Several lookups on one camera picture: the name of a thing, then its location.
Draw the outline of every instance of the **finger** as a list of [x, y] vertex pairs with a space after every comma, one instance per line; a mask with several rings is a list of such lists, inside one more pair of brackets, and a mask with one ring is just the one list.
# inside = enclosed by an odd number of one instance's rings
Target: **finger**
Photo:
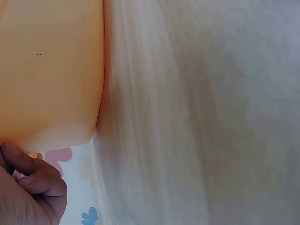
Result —
[[64, 180], [50, 169], [37, 170], [30, 176], [21, 178], [18, 183], [31, 195], [44, 194], [49, 197], [60, 197], [67, 193]]
[[14, 169], [7, 164], [3, 157], [2, 148], [0, 148], [0, 166], [2, 166], [2, 168], [4, 168], [10, 175], [14, 173]]
[[22, 150], [10, 143], [4, 143], [2, 146], [2, 153], [4, 159], [11, 167], [26, 176], [43, 168], [53, 170], [60, 175], [60, 172], [49, 163], [39, 158], [33, 158], [26, 155]]
[[41, 207], [49, 211], [51, 206], [58, 220], [61, 219], [67, 205], [68, 191], [64, 180], [56, 172], [45, 168], [40, 169], [30, 176], [21, 178], [18, 183], [30, 195], [40, 194], [42, 199], [36, 201]]

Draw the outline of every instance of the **hand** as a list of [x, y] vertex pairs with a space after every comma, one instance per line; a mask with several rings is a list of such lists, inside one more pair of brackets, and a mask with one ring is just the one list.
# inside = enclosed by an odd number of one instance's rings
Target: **hand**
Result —
[[[15, 180], [13, 169], [26, 177]], [[58, 225], [67, 205], [67, 186], [47, 162], [5, 143], [0, 151], [0, 224]]]

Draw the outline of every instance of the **orange container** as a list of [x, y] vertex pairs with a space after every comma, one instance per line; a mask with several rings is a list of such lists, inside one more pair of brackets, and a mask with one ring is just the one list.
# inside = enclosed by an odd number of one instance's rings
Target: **orange container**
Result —
[[86, 143], [103, 87], [101, 0], [0, 0], [0, 142]]

